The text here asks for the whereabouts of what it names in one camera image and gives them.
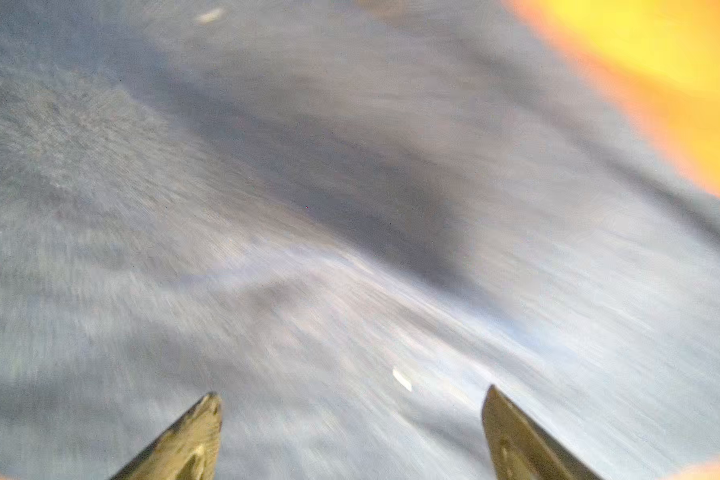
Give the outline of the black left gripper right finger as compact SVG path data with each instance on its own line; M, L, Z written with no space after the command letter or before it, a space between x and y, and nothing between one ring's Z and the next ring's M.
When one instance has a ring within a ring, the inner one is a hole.
M498 479L601 480L494 384L481 420Z

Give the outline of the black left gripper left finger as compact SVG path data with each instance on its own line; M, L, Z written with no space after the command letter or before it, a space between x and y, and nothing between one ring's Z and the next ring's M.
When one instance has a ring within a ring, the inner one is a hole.
M213 480L221 449L221 429L221 397L209 392L111 479Z

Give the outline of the blue denim trousers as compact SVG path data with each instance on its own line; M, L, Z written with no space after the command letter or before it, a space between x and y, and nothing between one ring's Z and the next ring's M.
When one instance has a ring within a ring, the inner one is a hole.
M500 1L0 1L0 473L208 391L220 479L720 458L720 201Z

